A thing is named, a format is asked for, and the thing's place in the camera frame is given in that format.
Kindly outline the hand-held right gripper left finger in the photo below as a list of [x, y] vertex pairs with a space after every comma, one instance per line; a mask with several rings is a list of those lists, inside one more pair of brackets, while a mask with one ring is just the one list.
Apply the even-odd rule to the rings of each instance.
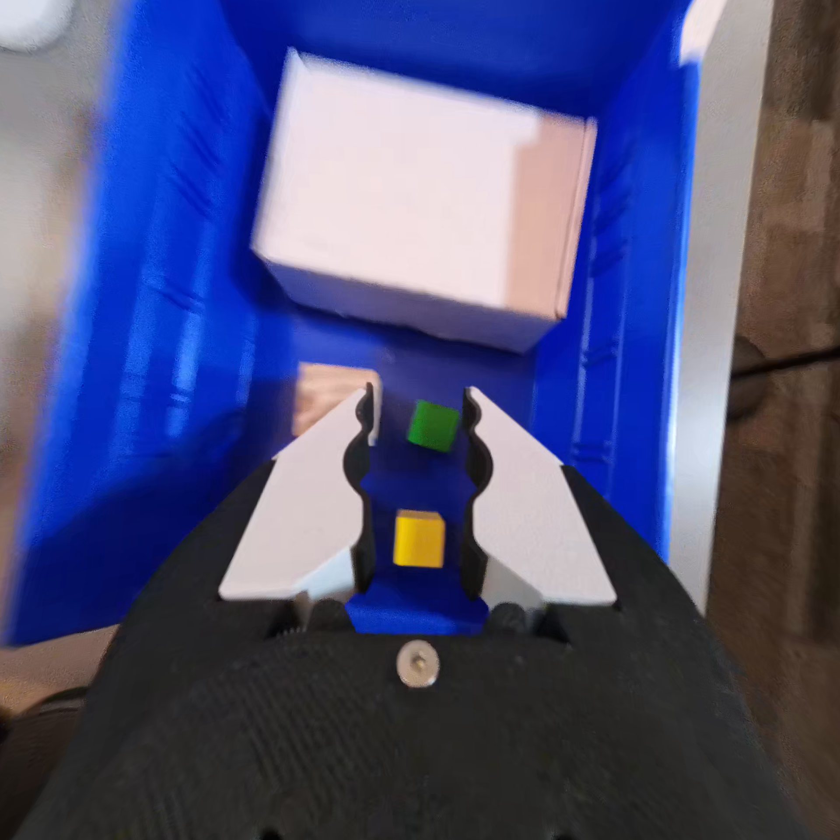
[[274, 457], [219, 585], [222, 600], [346, 602], [368, 590], [375, 536], [362, 483], [374, 421], [366, 384]]

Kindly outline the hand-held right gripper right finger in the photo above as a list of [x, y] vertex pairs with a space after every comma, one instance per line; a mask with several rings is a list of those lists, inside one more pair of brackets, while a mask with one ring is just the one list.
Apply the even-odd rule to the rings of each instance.
[[465, 388], [463, 591], [488, 607], [611, 606], [616, 592], [564, 464], [475, 386]]

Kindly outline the yellow cube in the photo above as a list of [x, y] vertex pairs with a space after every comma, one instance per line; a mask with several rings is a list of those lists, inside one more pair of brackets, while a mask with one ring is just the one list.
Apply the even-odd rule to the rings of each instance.
[[441, 569], [445, 541], [445, 520], [438, 512], [401, 509], [395, 516], [392, 561], [402, 568]]

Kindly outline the green cube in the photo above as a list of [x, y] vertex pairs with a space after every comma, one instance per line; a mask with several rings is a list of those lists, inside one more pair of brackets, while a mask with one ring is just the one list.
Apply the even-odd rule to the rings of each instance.
[[417, 400], [406, 431], [406, 441], [420, 448], [446, 454], [455, 443], [459, 423], [458, 410]]

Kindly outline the blue plastic bin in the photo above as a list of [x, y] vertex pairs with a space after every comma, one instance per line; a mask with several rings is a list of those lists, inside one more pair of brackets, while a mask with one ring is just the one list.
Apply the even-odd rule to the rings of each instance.
[[[3, 641], [119, 623], [175, 546], [289, 439], [300, 361], [379, 369], [365, 479], [380, 580], [359, 629], [477, 628], [456, 591], [465, 441], [405, 439], [476, 385], [668, 558], [699, 67], [690, 2], [130, 2], [83, 257], [38, 424]], [[288, 47], [598, 122], [569, 317], [524, 356], [292, 303], [249, 246]], [[392, 561], [401, 509], [444, 566]]]

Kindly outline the grey desk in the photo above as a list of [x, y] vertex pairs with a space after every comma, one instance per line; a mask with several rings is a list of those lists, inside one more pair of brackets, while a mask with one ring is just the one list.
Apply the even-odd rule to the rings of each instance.
[[[77, 2], [67, 32], [54, 45], [23, 55], [2, 51], [2, 635], [11, 616], [29, 469], [46, 416], [60, 321], [81, 268], [100, 130], [116, 78], [112, 63], [129, 5]], [[770, 3], [758, 20], [749, 20], [745, 5], [728, 4], [698, 64], [665, 561], [700, 607], [707, 601], [734, 312], [770, 33]], [[455, 588], [462, 595], [458, 569]], [[425, 633], [399, 626], [376, 632], [474, 633], [487, 606], [464, 598], [478, 605], [477, 628]], [[35, 644], [3, 645], [2, 709], [15, 713], [87, 684], [112, 635], [109, 625]]]

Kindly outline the wooden block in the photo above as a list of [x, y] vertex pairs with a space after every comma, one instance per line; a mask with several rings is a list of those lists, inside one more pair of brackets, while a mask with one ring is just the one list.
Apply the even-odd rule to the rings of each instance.
[[382, 380], [373, 370], [337, 364], [300, 362], [290, 433], [305, 434], [349, 395], [368, 384], [373, 387], [374, 425], [369, 443], [375, 445], [382, 413]]

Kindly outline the white cardboard box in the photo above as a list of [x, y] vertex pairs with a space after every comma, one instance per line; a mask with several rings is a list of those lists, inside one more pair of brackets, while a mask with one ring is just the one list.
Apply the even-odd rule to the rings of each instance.
[[597, 129], [289, 49], [251, 247], [302, 306], [526, 353], [567, 315]]

